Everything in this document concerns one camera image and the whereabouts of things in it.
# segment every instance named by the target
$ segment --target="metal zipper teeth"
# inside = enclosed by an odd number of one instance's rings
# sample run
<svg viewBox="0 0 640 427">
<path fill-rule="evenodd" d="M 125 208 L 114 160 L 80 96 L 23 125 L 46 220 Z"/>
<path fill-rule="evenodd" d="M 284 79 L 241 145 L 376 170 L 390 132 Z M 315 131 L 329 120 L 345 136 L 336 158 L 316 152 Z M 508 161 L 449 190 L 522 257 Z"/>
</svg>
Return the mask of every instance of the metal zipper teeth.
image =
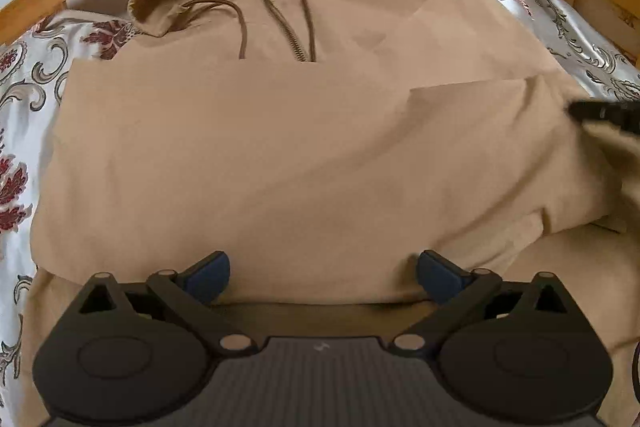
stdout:
<svg viewBox="0 0 640 427">
<path fill-rule="evenodd" d="M 300 44 L 293 28 L 289 25 L 282 12 L 278 10 L 272 0 L 263 0 L 263 2 L 269 9 L 269 12 L 271 12 L 271 15 L 273 15 L 274 19 L 276 19 L 276 22 L 280 25 L 280 28 L 282 28 L 294 55 L 296 55 L 296 60 L 299 62 L 308 62 L 305 49 L 302 47 L 302 44 Z"/>
</svg>

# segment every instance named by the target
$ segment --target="bed sheet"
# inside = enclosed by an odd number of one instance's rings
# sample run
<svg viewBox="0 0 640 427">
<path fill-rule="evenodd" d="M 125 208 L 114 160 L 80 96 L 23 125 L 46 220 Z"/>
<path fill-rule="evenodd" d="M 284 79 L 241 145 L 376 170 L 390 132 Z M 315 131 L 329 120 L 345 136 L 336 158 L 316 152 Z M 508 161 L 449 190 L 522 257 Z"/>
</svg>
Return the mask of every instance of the bed sheet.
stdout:
<svg viewBox="0 0 640 427">
<path fill-rule="evenodd" d="M 640 73 L 562 0 L 498 0 L 594 97 L 640 98 Z M 0 48 L 0 427 L 14 427 L 22 311 L 36 266 L 31 217 L 50 156 L 47 136 L 73 58 L 109 60 L 136 31 L 120 19 L 65 11 Z"/>
</svg>

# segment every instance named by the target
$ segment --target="bed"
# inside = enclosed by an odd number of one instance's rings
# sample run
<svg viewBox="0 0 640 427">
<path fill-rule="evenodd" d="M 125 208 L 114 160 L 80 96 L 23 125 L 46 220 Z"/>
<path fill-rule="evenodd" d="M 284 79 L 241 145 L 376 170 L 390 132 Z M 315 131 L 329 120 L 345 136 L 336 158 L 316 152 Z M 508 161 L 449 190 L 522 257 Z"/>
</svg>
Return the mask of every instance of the bed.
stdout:
<svg viewBox="0 0 640 427">
<path fill-rule="evenodd" d="M 36 266 L 30 219 L 47 133 L 73 58 L 110 60 L 138 30 L 127 20 L 77 12 L 67 0 L 14 0 L 0 10 L 0 421 L 18 425 L 25 293 Z M 498 0 L 590 96 L 640 96 L 640 0 Z"/>
</svg>

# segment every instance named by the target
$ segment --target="beige jacket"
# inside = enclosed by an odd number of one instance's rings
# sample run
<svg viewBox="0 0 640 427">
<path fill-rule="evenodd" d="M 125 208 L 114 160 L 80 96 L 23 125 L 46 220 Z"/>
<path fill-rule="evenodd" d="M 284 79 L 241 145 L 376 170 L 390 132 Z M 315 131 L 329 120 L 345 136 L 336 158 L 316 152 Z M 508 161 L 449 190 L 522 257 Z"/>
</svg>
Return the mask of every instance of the beige jacket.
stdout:
<svg viewBox="0 0 640 427">
<path fill-rule="evenodd" d="M 504 274 L 618 205 L 614 170 L 563 110 L 584 93 L 495 0 L 129 9 L 149 35 L 76 60 L 66 84 L 27 365 L 97 271 L 143 280 L 225 250 L 226 303 L 415 302 L 415 253 Z"/>
</svg>

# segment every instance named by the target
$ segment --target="gray ribbed panel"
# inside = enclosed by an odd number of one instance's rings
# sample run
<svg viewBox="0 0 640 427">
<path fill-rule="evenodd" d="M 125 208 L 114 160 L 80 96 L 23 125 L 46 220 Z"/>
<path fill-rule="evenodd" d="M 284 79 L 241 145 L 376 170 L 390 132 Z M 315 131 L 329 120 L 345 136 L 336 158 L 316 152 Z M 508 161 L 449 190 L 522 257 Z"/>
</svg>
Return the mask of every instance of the gray ribbed panel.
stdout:
<svg viewBox="0 0 640 427">
<path fill-rule="evenodd" d="M 74 424 L 56 420 L 55 427 Z M 226 360 L 191 403 L 153 427 L 513 427 L 453 400 L 420 360 L 374 338 L 271 339 Z M 602 427 L 581 418 L 563 427 Z"/>
</svg>

